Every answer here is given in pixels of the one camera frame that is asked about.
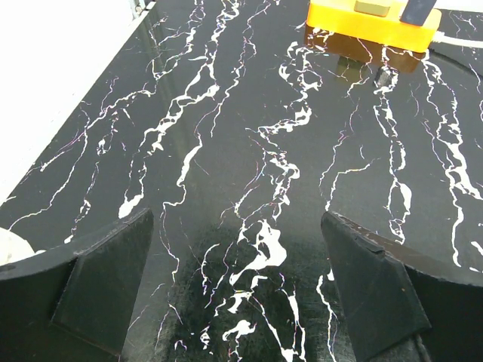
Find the yellow block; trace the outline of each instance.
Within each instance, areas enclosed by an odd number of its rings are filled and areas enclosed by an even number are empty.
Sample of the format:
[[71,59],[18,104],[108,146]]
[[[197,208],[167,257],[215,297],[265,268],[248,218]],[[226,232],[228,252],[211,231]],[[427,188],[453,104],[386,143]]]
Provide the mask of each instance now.
[[356,0],[311,0],[307,25],[313,28],[423,53],[439,28],[441,11],[432,10],[423,26],[402,23],[406,4],[393,2],[386,17],[354,11]]

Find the glossy surface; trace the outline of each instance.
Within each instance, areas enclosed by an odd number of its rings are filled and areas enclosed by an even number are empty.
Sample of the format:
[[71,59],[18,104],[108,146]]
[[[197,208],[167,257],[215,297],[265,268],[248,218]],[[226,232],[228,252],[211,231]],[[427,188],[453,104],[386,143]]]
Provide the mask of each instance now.
[[378,89],[305,46],[307,5],[159,2],[0,209],[34,251],[153,210],[125,360],[354,360],[327,209],[483,270],[482,51],[438,45]]

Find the black foam piece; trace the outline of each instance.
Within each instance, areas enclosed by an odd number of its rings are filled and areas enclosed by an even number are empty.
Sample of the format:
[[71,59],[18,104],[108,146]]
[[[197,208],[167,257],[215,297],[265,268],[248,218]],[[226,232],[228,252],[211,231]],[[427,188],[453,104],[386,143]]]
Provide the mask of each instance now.
[[431,327],[401,262],[333,214],[322,231],[357,361]]
[[401,16],[403,23],[422,26],[434,8],[436,0],[409,0]]
[[[405,343],[408,333],[420,341],[424,361],[483,360],[483,275],[375,235],[341,215],[326,213],[322,233],[357,361]],[[376,267],[380,272],[374,274]],[[395,285],[405,289],[402,300],[394,299]]]
[[2,362],[110,362],[124,345],[151,244],[141,210],[0,268]]

